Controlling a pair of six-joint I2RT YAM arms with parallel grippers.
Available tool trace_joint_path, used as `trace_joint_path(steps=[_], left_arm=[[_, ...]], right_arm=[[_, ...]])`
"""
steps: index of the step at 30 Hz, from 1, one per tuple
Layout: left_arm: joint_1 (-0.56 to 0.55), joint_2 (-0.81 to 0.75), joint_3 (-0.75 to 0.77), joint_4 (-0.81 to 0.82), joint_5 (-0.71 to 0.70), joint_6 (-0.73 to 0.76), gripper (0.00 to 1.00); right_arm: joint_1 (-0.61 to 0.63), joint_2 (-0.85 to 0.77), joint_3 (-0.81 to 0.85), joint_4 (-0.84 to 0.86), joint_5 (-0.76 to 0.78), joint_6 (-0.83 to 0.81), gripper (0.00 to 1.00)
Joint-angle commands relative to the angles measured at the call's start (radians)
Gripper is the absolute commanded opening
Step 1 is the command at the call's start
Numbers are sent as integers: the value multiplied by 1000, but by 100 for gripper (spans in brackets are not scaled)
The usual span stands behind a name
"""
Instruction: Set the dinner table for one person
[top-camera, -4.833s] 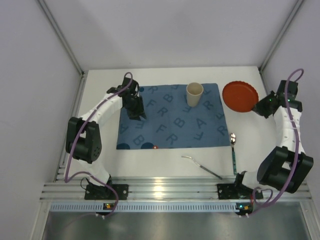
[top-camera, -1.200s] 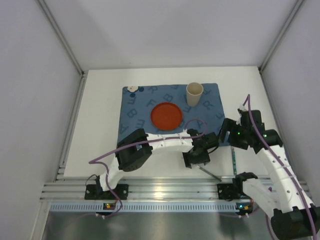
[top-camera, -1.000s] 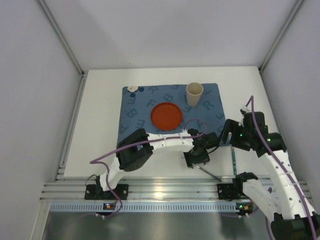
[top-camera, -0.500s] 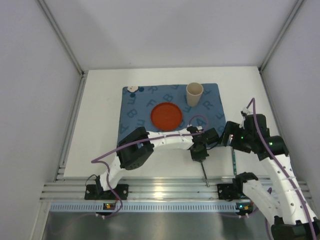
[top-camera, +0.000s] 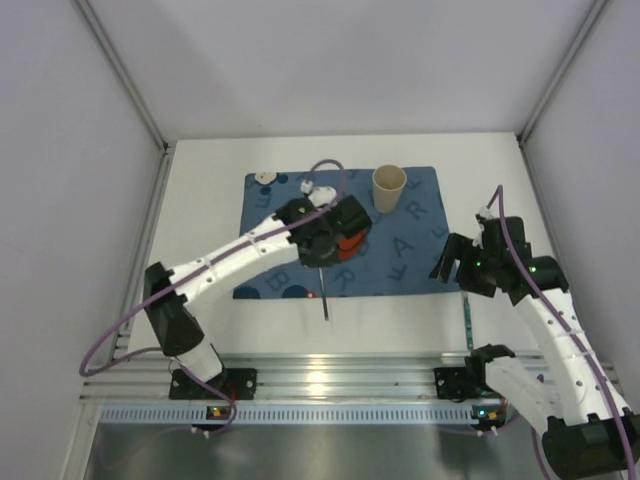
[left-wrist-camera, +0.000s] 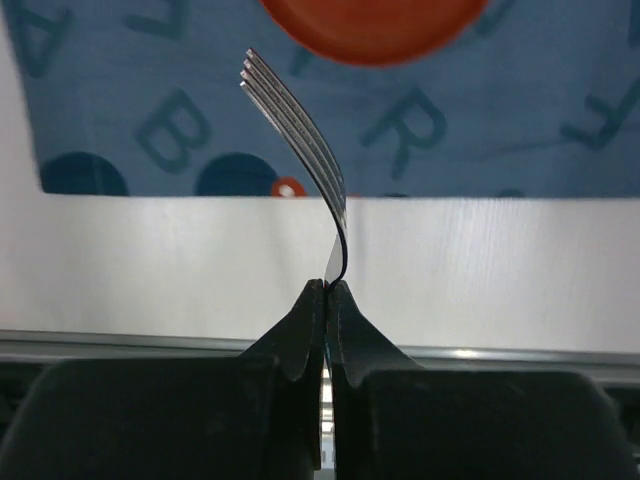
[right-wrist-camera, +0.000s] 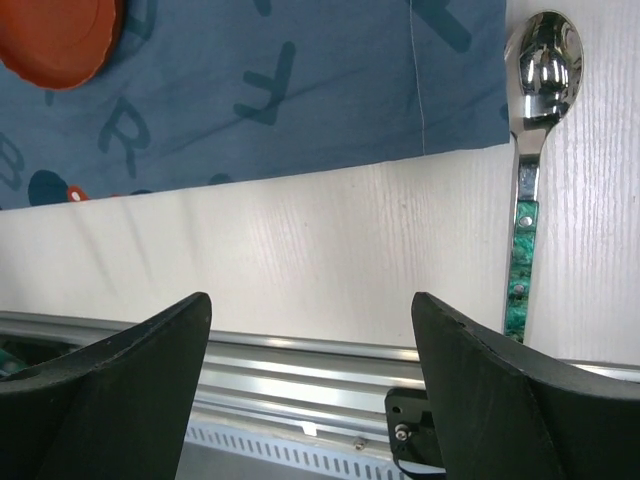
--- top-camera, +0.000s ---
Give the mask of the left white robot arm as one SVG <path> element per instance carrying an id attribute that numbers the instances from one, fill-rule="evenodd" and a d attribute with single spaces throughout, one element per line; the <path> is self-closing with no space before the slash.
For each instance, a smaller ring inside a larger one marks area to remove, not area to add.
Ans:
<path id="1" fill-rule="evenodd" d="M 161 352 L 202 383 L 222 381 L 226 369 L 193 312 L 195 301 L 203 294 L 217 299 L 282 265 L 342 263 L 358 252 L 372 225 L 353 195 L 321 207 L 307 195 L 207 255 L 171 268 L 152 264 L 144 274 L 143 306 Z"/>

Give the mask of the beige plastic cup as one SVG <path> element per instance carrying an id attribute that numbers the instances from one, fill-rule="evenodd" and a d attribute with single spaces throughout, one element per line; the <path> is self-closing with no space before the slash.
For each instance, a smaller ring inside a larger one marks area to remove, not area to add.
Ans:
<path id="1" fill-rule="evenodd" d="M 383 165 L 372 174 L 373 201 L 381 214 L 391 213 L 399 203 L 407 183 L 407 174 L 399 166 Z"/>

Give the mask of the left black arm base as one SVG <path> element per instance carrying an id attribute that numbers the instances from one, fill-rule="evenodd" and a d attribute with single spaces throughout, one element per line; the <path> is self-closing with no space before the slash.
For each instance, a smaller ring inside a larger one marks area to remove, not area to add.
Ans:
<path id="1" fill-rule="evenodd" d="M 257 388 L 258 371 L 253 368 L 226 368 L 223 373 L 207 382 L 207 385 L 223 393 L 231 400 L 253 400 Z M 209 389 L 195 382 L 181 368 L 172 372 L 169 388 L 171 400 L 218 400 Z"/>

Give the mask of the blue letter-print cloth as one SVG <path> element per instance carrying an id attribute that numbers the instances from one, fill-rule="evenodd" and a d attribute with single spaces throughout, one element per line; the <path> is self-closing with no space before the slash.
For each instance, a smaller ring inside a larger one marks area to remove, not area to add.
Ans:
<path id="1" fill-rule="evenodd" d="M 407 183 L 395 209 L 374 206 L 373 172 L 345 172 L 347 191 L 366 209 L 373 225 L 359 252 L 323 271 L 298 263 L 276 267 L 233 291 L 236 300 L 423 295 L 455 292 L 454 283 L 432 280 L 449 235 L 437 174 L 432 167 L 408 167 Z"/>

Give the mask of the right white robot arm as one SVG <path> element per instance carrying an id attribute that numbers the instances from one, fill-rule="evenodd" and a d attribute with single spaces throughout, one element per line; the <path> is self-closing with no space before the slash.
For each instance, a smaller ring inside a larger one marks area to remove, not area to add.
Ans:
<path id="1" fill-rule="evenodd" d="M 454 280 L 465 293 L 504 293 L 533 335 L 553 385 L 530 374 L 509 347 L 488 344 L 464 359 L 471 389 L 499 395 L 527 420 L 559 478 L 633 474 L 639 416 L 610 386 L 561 267 L 550 256 L 532 255 L 521 218 L 480 213 L 476 220 L 479 235 L 450 235 L 430 276 Z"/>

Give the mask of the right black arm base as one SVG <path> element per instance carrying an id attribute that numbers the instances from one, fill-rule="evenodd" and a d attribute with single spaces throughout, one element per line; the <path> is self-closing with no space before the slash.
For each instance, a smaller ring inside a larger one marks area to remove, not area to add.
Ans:
<path id="1" fill-rule="evenodd" d="M 433 369 L 436 396 L 439 400 L 462 403 L 468 400 L 499 399 L 496 392 L 481 387 L 465 367 Z"/>

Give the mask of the red plastic plate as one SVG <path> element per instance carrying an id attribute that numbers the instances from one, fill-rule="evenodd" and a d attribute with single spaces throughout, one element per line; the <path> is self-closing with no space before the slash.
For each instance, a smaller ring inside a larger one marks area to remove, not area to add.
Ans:
<path id="1" fill-rule="evenodd" d="M 351 238 L 343 238 L 340 240 L 337 253 L 341 262 L 345 262 L 355 256 L 362 248 L 368 236 L 369 230 L 365 229 L 358 232 Z"/>

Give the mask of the metal spoon green handle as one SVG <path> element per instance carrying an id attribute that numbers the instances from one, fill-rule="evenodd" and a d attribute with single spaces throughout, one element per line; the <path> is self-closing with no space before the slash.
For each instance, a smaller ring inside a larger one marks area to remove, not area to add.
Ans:
<path id="1" fill-rule="evenodd" d="M 466 292 L 461 293 L 461 298 L 462 298 L 462 304 L 463 304 L 466 348 L 469 351 L 471 351 L 474 349 L 471 305 L 469 301 L 469 296 Z"/>

